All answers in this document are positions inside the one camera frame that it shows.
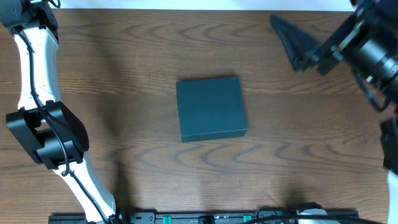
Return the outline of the black gift box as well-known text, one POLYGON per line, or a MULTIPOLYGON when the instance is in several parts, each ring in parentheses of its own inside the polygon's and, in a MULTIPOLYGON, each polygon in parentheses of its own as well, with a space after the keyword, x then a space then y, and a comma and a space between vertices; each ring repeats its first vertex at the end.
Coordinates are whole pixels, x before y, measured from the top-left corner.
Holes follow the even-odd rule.
POLYGON ((182 142, 243 137, 248 131, 239 77, 176 83, 182 142))

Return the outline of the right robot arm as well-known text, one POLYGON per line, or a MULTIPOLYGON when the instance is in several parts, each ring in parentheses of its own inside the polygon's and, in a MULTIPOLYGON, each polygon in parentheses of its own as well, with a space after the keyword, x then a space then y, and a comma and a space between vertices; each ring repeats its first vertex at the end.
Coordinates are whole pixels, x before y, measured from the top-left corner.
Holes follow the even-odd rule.
POLYGON ((317 66, 326 75, 347 62, 372 107, 382 112, 397 103, 397 1, 352 1, 356 10, 323 44, 272 14, 272 28, 295 72, 317 66))

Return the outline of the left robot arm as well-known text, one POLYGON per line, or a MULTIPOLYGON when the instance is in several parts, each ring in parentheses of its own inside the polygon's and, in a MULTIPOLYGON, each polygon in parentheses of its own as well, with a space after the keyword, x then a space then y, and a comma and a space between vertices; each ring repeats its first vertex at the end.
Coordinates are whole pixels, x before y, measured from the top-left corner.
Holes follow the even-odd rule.
POLYGON ((1 1, 1 24, 11 33, 21 60, 21 97, 6 115, 12 135, 37 164, 69 186, 86 223, 122 223, 116 199, 100 181, 88 154, 83 123, 63 103, 57 75, 59 1, 1 1))

